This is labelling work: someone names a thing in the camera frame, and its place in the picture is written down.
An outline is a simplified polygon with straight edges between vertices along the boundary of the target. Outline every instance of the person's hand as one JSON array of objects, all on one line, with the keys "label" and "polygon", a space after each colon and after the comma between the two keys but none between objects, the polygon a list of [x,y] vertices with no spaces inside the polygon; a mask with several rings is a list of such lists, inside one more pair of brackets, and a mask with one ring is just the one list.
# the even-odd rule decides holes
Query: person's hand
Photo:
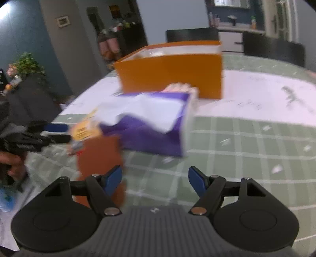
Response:
[{"label": "person's hand", "polygon": [[26,155],[21,158],[17,155],[0,151],[0,163],[12,166],[8,171],[8,175],[14,180],[21,180],[24,177],[26,173],[24,166],[25,158]]}]

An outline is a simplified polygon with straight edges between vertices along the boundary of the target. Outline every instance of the black chair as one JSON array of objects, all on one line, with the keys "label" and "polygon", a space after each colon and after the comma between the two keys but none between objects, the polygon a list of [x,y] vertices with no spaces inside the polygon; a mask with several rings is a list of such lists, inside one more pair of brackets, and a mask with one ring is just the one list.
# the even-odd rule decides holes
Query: black chair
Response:
[{"label": "black chair", "polygon": [[275,59],[301,67],[305,66],[305,48],[301,44],[244,32],[243,45],[245,55]]},{"label": "black chair", "polygon": [[216,27],[191,28],[191,29],[171,29],[166,31],[167,41],[194,41],[194,40],[219,40]]},{"label": "black chair", "polygon": [[31,121],[51,122],[61,112],[47,92],[45,83],[35,75],[28,76],[16,91],[6,96],[11,105],[11,121],[16,125],[25,126]]},{"label": "black chair", "polygon": [[8,84],[7,78],[3,69],[0,69],[0,91],[5,89],[6,84]]}]

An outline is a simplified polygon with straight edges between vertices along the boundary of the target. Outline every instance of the kitchen counter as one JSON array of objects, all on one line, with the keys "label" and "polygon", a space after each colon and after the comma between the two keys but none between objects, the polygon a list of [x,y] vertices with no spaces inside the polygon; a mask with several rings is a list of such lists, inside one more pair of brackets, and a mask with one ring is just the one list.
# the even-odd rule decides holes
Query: kitchen counter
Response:
[{"label": "kitchen counter", "polygon": [[252,32],[257,34],[265,34],[265,31],[258,30],[258,29],[252,29],[252,28],[246,28],[246,27],[233,27],[233,26],[219,26],[217,27],[218,31],[227,31],[227,32]]}]

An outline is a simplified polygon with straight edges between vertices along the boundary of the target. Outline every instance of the dining table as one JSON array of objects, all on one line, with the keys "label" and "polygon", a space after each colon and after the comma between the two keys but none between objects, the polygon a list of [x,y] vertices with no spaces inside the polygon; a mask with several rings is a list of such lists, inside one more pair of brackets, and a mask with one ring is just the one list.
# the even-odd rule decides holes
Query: dining table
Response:
[{"label": "dining table", "polygon": [[[316,78],[290,63],[224,53],[222,87],[222,99],[197,101],[184,157],[122,150],[127,184],[122,211],[131,205],[169,204],[189,210],[199,199],[188,180],[190,166],[227,181],[250,177],[296,215],[300,229],[293,249],[309,256],[316,250]],[[105,96],[120,93],[114,70],[54,122],[72,126]],[[66,145],[30,153],[26,166],[38,192],[58,177],[80,176],[76,156],[67,155]],[[237,200],[225,197],[223,205]]]}]

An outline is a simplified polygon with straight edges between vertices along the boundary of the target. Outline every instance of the yellow label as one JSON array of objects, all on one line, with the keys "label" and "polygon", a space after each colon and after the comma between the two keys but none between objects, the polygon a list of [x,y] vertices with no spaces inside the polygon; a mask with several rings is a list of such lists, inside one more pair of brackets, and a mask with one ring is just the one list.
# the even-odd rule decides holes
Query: yellow label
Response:
[{"label": "yellow label", "polygon": [[71,136],[76,141],[82,141],[89,137],[102,135],[99,123],[95,122],[94,117],[96,109],[89,113],[81,122],[71,128]]}]

